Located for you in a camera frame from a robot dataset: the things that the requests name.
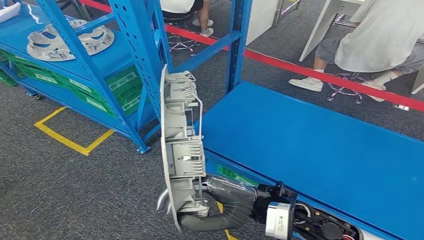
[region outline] blue shelf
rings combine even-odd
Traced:
[[[205,114],[202,131],[205,149],[228,163],[365,229],[422,239],[424,142],[247,82]]]
[[[48,62],[34,59],[27,54],[28,35],[43,29],[47,24],[50,24],[50,20],[41,8],[22,2],[19,15],[0,23],[0,48],[43,68],[83,82],[87,74],[76,60]],[[114,75],[134,64],[125,38],[119,31],[113,32],[115,34],[113,44],[106,50],[91,56],[103,77]]]
[[[109,114],[104,113],[103,111],[89,105],[88,103],[81,101],[69,89],[58,87],[29,77],[23,78],[19,81],[19,83],[63,106],[69,107],[73,111],[80,113],[95,122],[101,123],[102,125],[115,130],[125,137],[130,137],[119,119],[114,118]],[[134,127],[137,121],[137,116],[139,116],[139,113],[136,111],[128,117]],[[141,125],[145,126],[155,118],[156,115],[153,111],[152,105],[150,103],[146,104],[144,107],[144,114],[141,120]]]

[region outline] green plastic crate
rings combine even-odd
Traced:
[[[0,70],[0,81],[12,87],[18,85],[9,75],[7,75],[2,70]]]
[[[8,59],[6,51],[0,49],[0,62],[4,62]]]
[[[131,66],[107,78],[106,83],[127,116],[137,110],[143,86],[135,66]],[[71,89],[78,98],[108,114],[112,114],[111,107],[95,89],[72,79],[69,79],[67,84],[68,88]]]
[[[9,60],[8,59],[6,59],[6,60],[4,60],[4,61],[2,61],[2,63],[3,63],[3,65],[5,65],[5,66],[9,66]],[[22,79],[23,77],[25,77],[26,76],[26,74],[24,73],[24,72],[22,72],[19,68],[17,68],[17,67],[15,67],[14,68],[14,73],[17,75],[17,77],[18,78],[20,78],[20,79]],[[2,81],[3,83],[5,83],[5,84],[7,84],[7,85],[9,85],[9,86],[12,86],[12,87],[14,87],[14,86],[16,86],[16,85],[18,85],[14,80],[13,80],[13,78],[11,78],[7,73],[5,73],[4,71],[2,71],[1,69],[0,69],[0,81]]]
[[[18,56],[9,56],[9,60],[11,60],[13,64],[15,64],[15,66],[20,71],[22,71],[23,74],[30,78],[37,79],[48,84],[53,84],[61,88],[68,88],[68,85],[66,84],[66,81],[68,79],[64,76],[61,76],[53,71],[44,69],[38,66],[37,64],[27,61]]]

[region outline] white table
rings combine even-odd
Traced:
[[[274,18],[282,0],[253,0],[246,45],[253,42],[274,25]]]
[[[318,20],[316,21],[315,27],[309,36],[309,40],[306,43],[299,61],[302,62],[323,40],[337,14],[352,16],[363,2],[364,0],[327,0]],[[419,71],[411,93],[416,94],[423,88],[424,68]]]

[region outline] black pants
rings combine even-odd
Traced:
[[[203,8],[203,0],[194,0],[193,6],[191,7],[189,13],[194,13]]]

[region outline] chrome stool base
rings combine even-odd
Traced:
[[[176,36],[176,35],[168,37],[168,43],[169,43],[169,52],[172,53],[173,50],[188,49],[191,52],[190,56],[192,57],[196,56],[196,53],[193,50],[193,47],[200,45],[194,40],[183,41],[182,37]]]
[[[359,72],[355,72],[352,75],[350,75],[349,73],[337,73],[334,75],[335,77],[341,78],[341,79],[345,79],[345,80],[350,80],[350,81],[355,81],[356,83],[364,83],[367,80],[363,79],[362,77],[359,76]],[[350,90],[344,87],[339,87],[336,85],[333,85],[331,83],[328,83],[328,86],[334,90],[334,92],[327,97],[328,101],[334,101],[334,97],[337,94],[342,94],[342,95],[348,95],[348,96],[358,96],[358,99],[355,101],[356,104],[362,104],[362,95],[360,92],[357,92],[355,90]]]

